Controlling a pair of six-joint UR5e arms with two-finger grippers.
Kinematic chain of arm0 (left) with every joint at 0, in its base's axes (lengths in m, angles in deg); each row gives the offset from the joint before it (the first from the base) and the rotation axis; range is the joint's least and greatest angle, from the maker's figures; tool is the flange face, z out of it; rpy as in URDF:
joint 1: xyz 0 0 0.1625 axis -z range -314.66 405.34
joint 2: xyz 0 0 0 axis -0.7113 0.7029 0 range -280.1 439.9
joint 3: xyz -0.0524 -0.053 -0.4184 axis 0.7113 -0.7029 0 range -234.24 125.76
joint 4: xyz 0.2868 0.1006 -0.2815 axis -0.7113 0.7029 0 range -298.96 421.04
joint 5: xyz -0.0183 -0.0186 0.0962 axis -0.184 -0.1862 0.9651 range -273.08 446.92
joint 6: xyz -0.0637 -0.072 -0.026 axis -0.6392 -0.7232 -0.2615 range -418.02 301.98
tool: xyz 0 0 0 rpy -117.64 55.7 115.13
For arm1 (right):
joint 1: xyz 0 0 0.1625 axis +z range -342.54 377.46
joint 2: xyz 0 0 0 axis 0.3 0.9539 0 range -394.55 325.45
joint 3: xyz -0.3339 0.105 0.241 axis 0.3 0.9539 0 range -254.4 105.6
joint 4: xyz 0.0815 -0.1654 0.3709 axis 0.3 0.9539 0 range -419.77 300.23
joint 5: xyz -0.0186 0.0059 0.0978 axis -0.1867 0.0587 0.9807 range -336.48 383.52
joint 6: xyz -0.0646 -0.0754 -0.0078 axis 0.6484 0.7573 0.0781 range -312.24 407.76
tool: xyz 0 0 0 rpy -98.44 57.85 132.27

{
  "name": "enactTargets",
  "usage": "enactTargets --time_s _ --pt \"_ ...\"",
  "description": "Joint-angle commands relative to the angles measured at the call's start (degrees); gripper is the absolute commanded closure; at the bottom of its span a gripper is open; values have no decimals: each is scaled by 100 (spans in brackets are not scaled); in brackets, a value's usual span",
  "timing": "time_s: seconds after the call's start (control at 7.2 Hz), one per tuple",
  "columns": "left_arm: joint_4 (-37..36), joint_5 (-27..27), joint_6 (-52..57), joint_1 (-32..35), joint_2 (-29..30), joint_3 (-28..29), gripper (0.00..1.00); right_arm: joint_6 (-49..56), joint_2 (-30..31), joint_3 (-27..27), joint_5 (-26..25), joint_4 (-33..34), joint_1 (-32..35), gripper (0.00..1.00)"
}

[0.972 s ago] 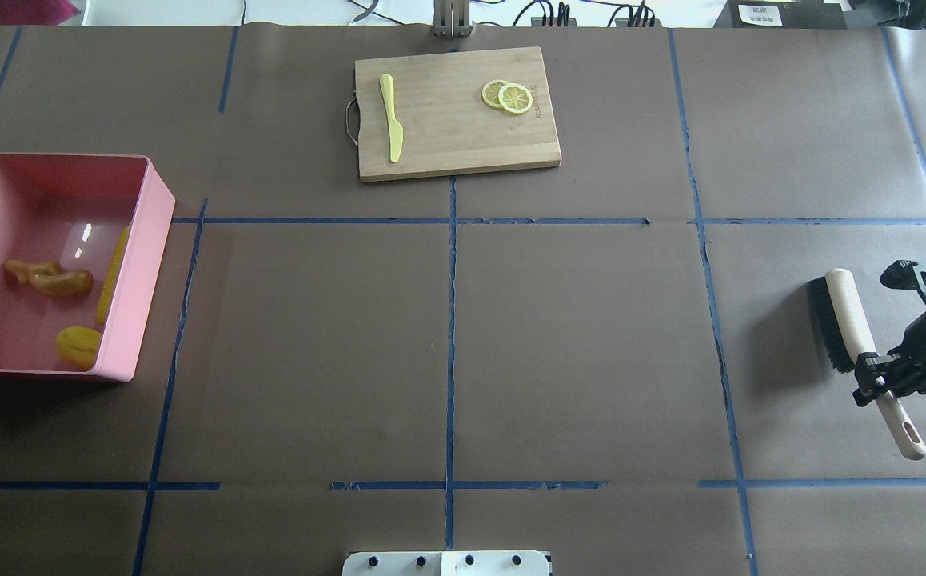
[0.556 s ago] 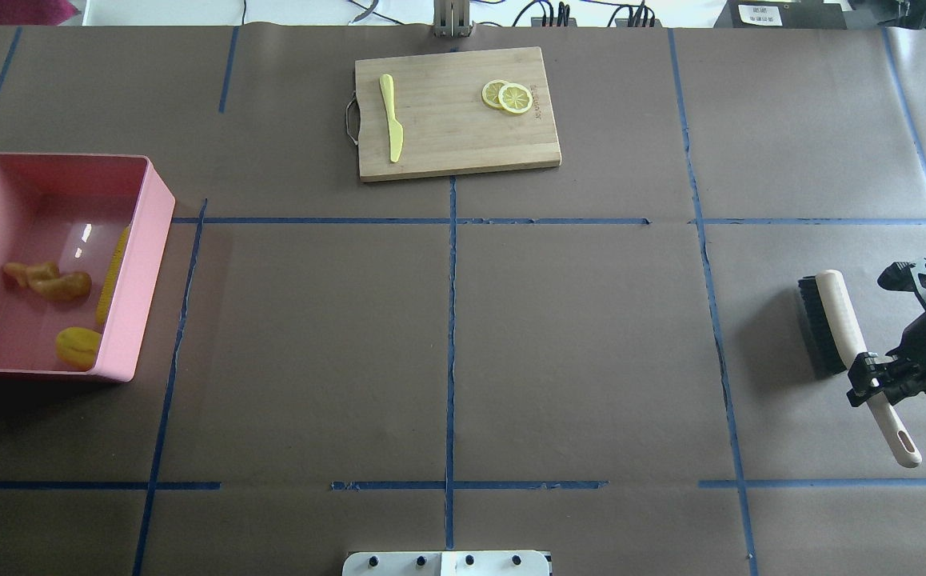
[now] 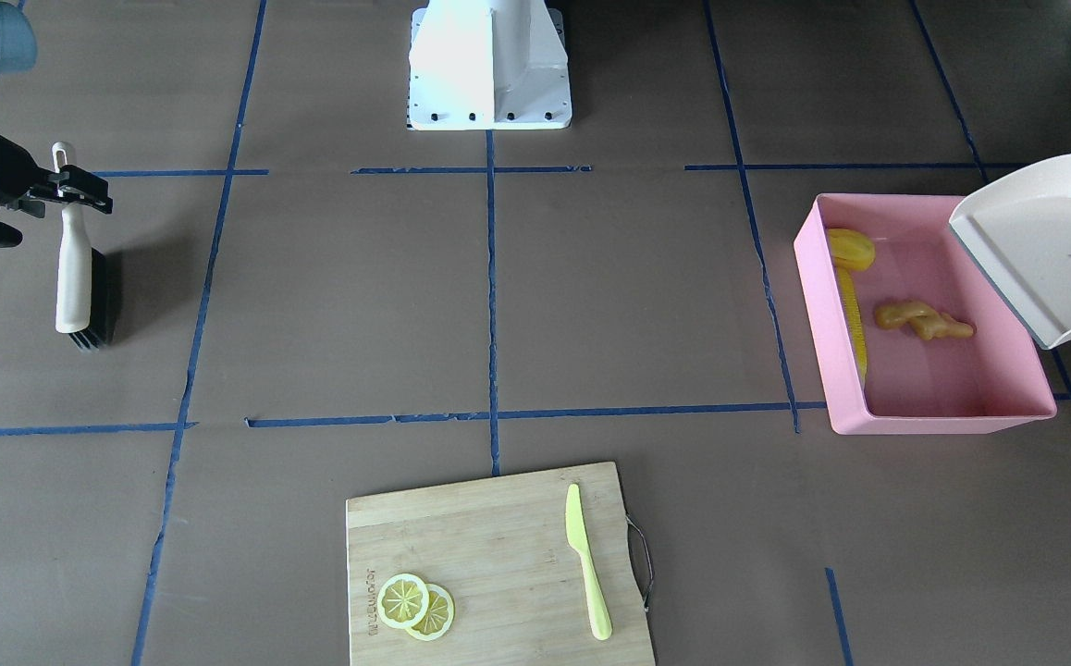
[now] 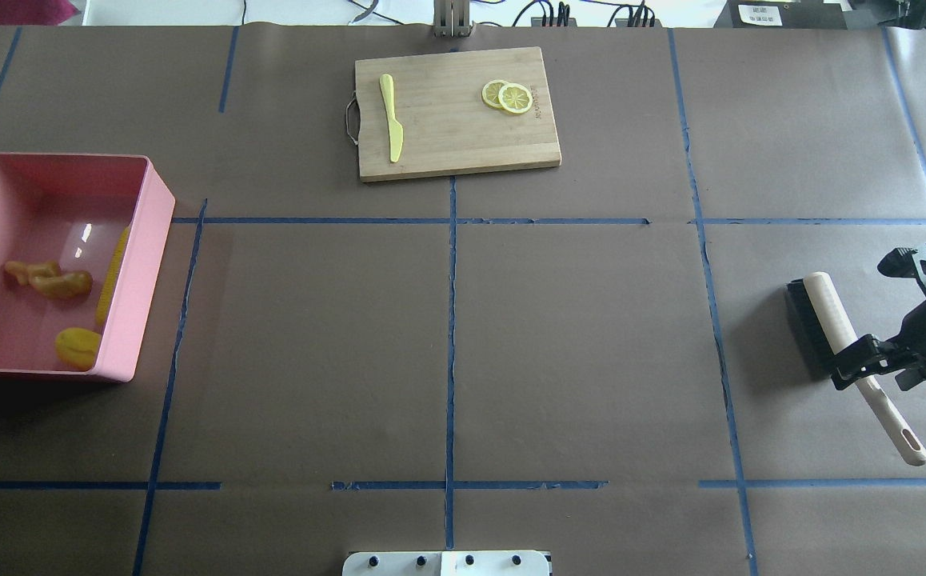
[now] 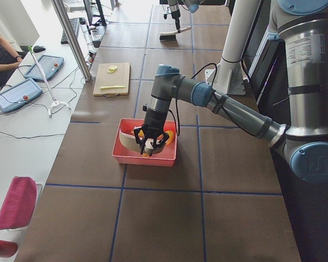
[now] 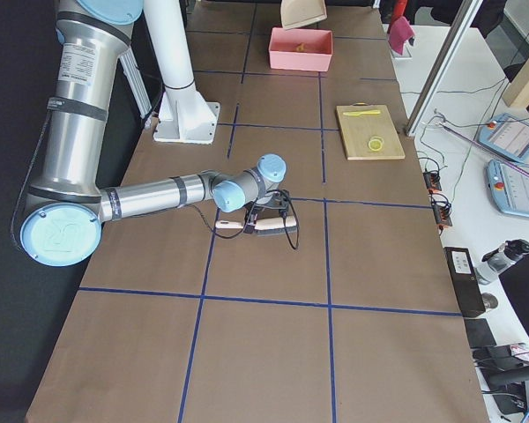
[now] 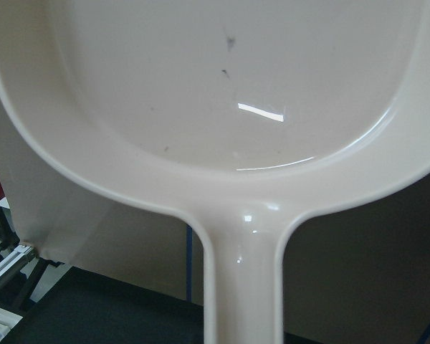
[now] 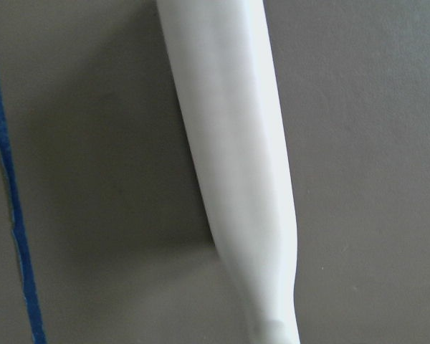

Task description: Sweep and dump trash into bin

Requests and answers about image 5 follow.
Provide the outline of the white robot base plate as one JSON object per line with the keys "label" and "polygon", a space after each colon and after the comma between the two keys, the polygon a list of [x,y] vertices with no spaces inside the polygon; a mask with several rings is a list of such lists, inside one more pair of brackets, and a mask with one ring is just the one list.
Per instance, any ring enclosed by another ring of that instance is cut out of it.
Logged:
{"label": "white robot base plate", "polygon": [[239,69],[236,71],[223,68],[206,69],[204,75],[206,83],[219,93],[239,96],[246,94],[242,73]]}

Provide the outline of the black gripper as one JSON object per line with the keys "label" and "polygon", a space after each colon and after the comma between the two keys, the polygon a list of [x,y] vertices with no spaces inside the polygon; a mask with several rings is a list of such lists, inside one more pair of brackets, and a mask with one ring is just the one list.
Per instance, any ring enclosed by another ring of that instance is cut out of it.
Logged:
{"label": "black gripper", "polygon": [[175,27],[177,30],[177,33],[181,32],[180,27],[180,10],[179,7],[171,7],[171,16],[175,20]]}
{"label": "black gripper", "polygon": [[158,154],[163,151],[166,142],[169,139],[169,134],[163,130],[166,117],[166,112],[160,112],[151,108],[147,108],[144,123],[141,127],[136,127],[133,130],[136,143],[140,148],[140,154],[144,153],[145,143],[148,139],[148,136],[158,136],[156,139],[149,139],[149,154]]}

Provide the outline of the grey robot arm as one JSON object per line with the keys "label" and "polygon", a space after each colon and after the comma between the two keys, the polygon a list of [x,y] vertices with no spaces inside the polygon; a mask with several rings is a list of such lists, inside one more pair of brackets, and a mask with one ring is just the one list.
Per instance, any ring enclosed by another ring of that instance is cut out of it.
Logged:
{"label": "grey robot arm", "polygon": [[178,0],[168,0],[168,8],[163,12],[164,19],[167,18],[167,15],[170,15],[172,19],[175,21],[175,28],[178,33],[181,32],[180,25],[180,5],[184,5],[190,13],[195,13],[199,9],[199,5],[203,3],[203,1],[199,0],[183,0],[182,4],[179,3]]}
{"label": "grey robot arm", "polygon": [[327,83],[325,33],[328,1],[272,1],[265,39],[285,45],[290,124],[279,124],[244,104],[251,82],[244,82],[243,56],[262,8],[261,1],[235,1],[218,67],[204,81],[181,75],[180,70],[159,65],[145,118],[135,128],[139,153],[160,152],[169,136],[164,125],[172,100],[209,109],[242,130],[268,141],[292,172],[309,183],[328,182],[328,123],[325,113]]}

